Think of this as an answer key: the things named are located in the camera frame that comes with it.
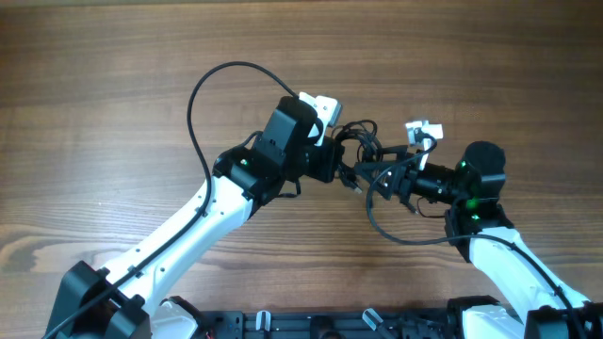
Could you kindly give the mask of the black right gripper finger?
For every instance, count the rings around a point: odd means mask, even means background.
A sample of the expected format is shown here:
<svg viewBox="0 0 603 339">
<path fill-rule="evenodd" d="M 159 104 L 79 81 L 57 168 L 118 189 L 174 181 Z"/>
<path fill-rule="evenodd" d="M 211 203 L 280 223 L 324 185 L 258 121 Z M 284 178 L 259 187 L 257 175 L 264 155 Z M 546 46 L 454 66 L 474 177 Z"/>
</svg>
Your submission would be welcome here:
<svg viewBox="0 0 603 339">
<path fill-rule="evenodd" d="M 407 145 L 384 147 L 378 151 L 378 156 L 380 160 L 383 160 L 386 155 L 394 154 L 396 160 L 404 160 L 407 158 L 408 149 Z"/>
<path fill-rule="evenodd" d="M 377 186 L 395 186 L 400 182 L 400 166 L 395 161 L 356 163 L 355 174 Z"/>
</svg>

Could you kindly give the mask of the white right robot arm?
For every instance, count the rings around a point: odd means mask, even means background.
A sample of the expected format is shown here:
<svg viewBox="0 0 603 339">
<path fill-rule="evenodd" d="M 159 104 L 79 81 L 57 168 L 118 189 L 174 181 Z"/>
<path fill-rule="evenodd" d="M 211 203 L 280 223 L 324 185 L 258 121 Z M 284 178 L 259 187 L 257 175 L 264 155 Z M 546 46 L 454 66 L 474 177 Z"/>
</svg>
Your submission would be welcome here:
<svg viewBox="0 0 603 339">
<path fill-rule="evenodd" d="M 448 332 L 459 338 L 599 338 L 602 305 L 558 278 L 527 247 L 500 203 L 506 182 L 505 153 L 476 141 L 455 168 L 425 162 L 426 152 L 395 147 L 392 161 L 364 159 L 353 167 L 369 183 L 368 194 L 401 202 L 417 195 L 443 203 L 445 236 L 506 299 L 488 296 L 452 299 Z"/>
</svg>

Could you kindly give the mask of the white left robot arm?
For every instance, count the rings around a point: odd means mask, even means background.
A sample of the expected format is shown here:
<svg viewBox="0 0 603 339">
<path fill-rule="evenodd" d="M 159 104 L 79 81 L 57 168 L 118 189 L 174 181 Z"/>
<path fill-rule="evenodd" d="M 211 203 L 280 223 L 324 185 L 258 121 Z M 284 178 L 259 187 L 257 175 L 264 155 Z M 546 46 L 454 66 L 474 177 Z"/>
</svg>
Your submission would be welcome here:
<svg viewBox="0 0 603 339">
<path fill-rule="evenodd" d="M 222 153 L 202 187 L 133 249 L 94 269 L 63 276 L 48 338 L 193 338 L 202 320 L 171 288 L 216 242 L 282 196 L 302 176 L 328 183 L 340 155 L 325 137 L 340 103 L 305 92 L 285 96 L 265 129 Z"/>
</svg>

